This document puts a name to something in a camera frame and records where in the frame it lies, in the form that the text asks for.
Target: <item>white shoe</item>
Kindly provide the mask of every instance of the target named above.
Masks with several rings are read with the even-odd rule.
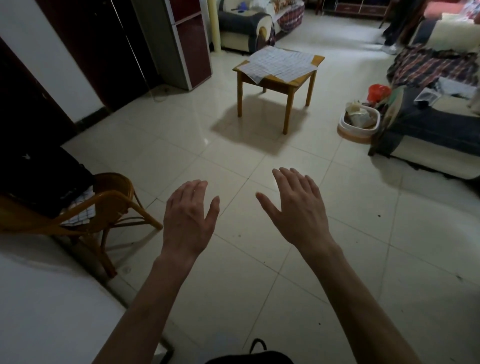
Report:
[[[392,55],[396,55],[399,53],[400,51],[400,48],[394,44],[392,46],[386,46],[385,44],[382,46],[381,50],[387,54],[392,54]]]
[[[385,37],[384,36],[379,36],[376,40],[375,40],[375,44],[383,44],[385,43]]]

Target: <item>white tile floor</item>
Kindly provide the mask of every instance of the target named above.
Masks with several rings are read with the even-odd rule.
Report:
[[[378,22],[307,11],[278,46],[326,56],[312,104],[295,95],[291,130],[281,135],[286,96],[244,86],[236,116],[236,75],[245,57],[212,56],[214,74],[191,93],[132,102],[65,146],[93,173],[114,170],[134,182],[148,211],[185,180],[209,180],[221,216],[208,248],[183,285],[166,337],[174,363],[221,335],[245,350],[253,338],[297,363],[354,358],[320,284],[261,210],[256,191],[278,204],[273,167],[295,167],[320,185],[332,234],[373,295],[426,363],[480,362],[480,202],[459,181],[415,171],[342,140],[345,102],[385,83],[393,58],[373,40]],[[162,245],[151,227],[111,235],[119,278],[133,290]],[[131,301],[131,290],[120,290]]]

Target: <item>baseboard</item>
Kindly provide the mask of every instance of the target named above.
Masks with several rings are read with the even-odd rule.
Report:
[[[80,121],[77,121],[75,123],[75,126],[77,128],[78,134],[80,134],[81,132],[84,132],[85,130],[95,125],[99,121],[105,119],[108,115],[110,115],[110,112],[107,110],[106,107],[102,107],[101,109],[98,109],[97,111],[95,111],[93,114],[85,116]]]

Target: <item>wooden table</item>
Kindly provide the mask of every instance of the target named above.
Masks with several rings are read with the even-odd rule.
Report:
[[[317,56],[315,55],[312,60],[312,64],[315,66],[318,66],[322,61],[325,59],[323,56]],[[268,75],[267,77],[264,77],[259,84],[256,84],[249,76],[244,74],[242,71],[238,69],[238,67],[249,63],[248,61],[243,61],[240,63],[238,66],[236,66],[233,70],[237,73],[237,99],[238,99],[238,105],[237,105],[237,112],[238,112],[238,117],[240,118],[242,115],[242,98],[243,98],[243,83],[248,83],[251,85],[256,85],[260,86],[263,88],[263,92],[266,92],[267,89],[273,90],[276,92],[280,92],[282,94],[288,95],[287,98],[287,109],[285,110],[285,121],[283,123],[283,134],[288,133],[288,122],[290,120],[290,113],[292,111],[292,105],[293,105],[293,96],[295,95],[295,92],[305,83],[306,80],[310,78],[310,83],[308,85],[308,94],[307,94],[307,101],[305,102],[305,106],[310,105],[310,100],[312,98],[312,91],[313,91],[313,85],[315,83],[315,76],[317,75],[317,71],[312,71],[310,73],[307,73],[299,78],[296,78],[293,81],[290,82],[285,82],[280,80],[279,78],[273,76],[273,75]]]

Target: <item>pink cushion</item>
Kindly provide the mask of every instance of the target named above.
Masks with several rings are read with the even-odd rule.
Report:
[[[427,19],[440,19],[443,12],[459,14],[462,11],[463,6],[463,3],[431,1],[428,3],[423,16]]]

